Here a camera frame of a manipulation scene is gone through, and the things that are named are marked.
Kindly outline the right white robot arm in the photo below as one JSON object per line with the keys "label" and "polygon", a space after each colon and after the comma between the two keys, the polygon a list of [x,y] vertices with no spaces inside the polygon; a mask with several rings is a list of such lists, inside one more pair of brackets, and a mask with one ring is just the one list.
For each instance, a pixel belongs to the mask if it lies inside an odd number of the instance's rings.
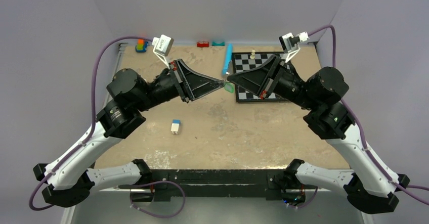
{"label": "right white robot arm", "polygon": [[351,168],[343,172],[294,159],[272,178],[273,184],[283,191],[299,185],[328,189],[367,214],[396,209],[399,199],[395,193],[407,188],[410,180],[390,170],[361,136],[355,116],[341,102],[349,86],[340,71],[323,67],[303,80],[292,63],[273,55],[262,65],[227,79],[261,99],[274,93],[308,110],[303,119],[309,129],[334,147]]}

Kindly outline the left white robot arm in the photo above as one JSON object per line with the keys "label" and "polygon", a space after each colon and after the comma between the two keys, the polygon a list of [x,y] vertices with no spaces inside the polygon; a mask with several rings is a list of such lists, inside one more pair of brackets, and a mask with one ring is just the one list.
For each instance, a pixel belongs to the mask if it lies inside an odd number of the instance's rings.
{"label": "left white robot arm", "polygon": [[57,160],[33,168],[47,207],[72,207],[90,194],[115,186],[145,188],[152,172],[142,159],[112,168],[92,164],[145,122],[143,112],[174,98],[188,103],[221,89],[224,81],[189,68],[181,59],[170,62],[151,82],[135,70],[118,71],[107,85],[111,100],[88,131]]}

